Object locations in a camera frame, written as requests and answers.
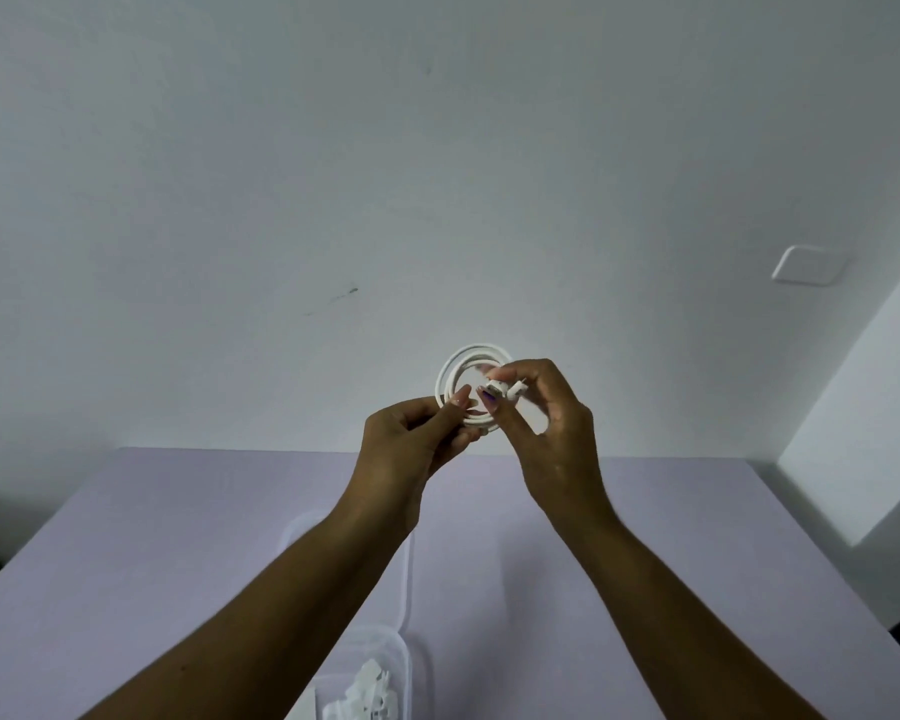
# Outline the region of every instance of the right hand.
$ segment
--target right hand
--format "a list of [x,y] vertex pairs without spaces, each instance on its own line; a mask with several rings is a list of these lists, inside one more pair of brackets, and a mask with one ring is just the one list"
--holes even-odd
[[582,520],[617,522],[604,489],[593,434],[593,413],[577,399],[549,359],[514,361],[486,372],[487,378],[529,388],[524,397],[550,424],[535,434],[516,406],[478,387],[477,394],[516,451],[529,494],[557,530]]

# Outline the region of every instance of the hand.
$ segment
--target hand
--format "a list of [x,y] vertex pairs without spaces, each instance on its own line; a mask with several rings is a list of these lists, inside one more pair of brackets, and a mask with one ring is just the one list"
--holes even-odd
[[507,384],[522,380],[524,397],[547,416],[546,432],[535,434],[507,399],[478,386],[483,406],[509,439],[523,469],[529,494],[558,531],[581,520],[617,522],[604,489],[593,434],[593,413],[574,395],[549,359],[514,361],[485,375]]
[[353,476],[335,512],[351,520],[393,521],[397,538],[406,538],[420,519],[427,480],[480,439],[477,427],[462,426],[469,395],[466,385],[442,409],[437,399],[425,396],[371,414]]

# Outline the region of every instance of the white cable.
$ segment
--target white cable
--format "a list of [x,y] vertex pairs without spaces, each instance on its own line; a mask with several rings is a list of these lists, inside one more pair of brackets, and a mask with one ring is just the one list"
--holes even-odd
[[[514,359],[503,348],[492,343],[471,343],[456,350],[456,353],[447,359],[439,375],[436,376],[436,384],[433,387],[433,396],[436,403],[443,407],[457,391],[457,382],[461,375],[471,367],[489,366],[501,367]],[[520,399],[520,395],[527,390],[527,385],[522,381],[510,386],[506,382],[490,379],[485,388],[497,395],[505,397],[508,401]],[[463,420],[468,427],[480,427],[483,434],[488,434],[497,428],[493,417],[486,411],[480,414],[468,414]]]

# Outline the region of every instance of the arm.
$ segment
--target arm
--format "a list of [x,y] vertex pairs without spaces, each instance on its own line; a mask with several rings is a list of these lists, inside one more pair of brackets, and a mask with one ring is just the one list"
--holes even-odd
[[479,438],[460,428],[468,390],[373,414],[327,518],[84,720],[282,720],[417,525],[426,481]]
[[823,720],[617,518],[597,461],[593,416],[549,361],[487,376],[530,386],[542,435],[506,399],[480,399],[509,438],[530,494],[600,593],[668,720]]

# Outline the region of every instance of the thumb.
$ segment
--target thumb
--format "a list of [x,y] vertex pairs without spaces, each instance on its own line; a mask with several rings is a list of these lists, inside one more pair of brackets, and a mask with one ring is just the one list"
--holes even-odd
[[478,388],[477,394],[480,395],[483,406],[490,412],[493,422],[503,430],[504,435],[519,456],[537,436],[534,430],[523,418],[523,414],[516,410],[516,405],[505,396],[498,396],[485,388]]
[[469,393],[470,386],[461,388],[450,401],[440,407],[437,413],[414,429],[412,433],[420,437],[427,447],[437,449],[440,443],[459,427],[467,416],[465,408],[469,401]]

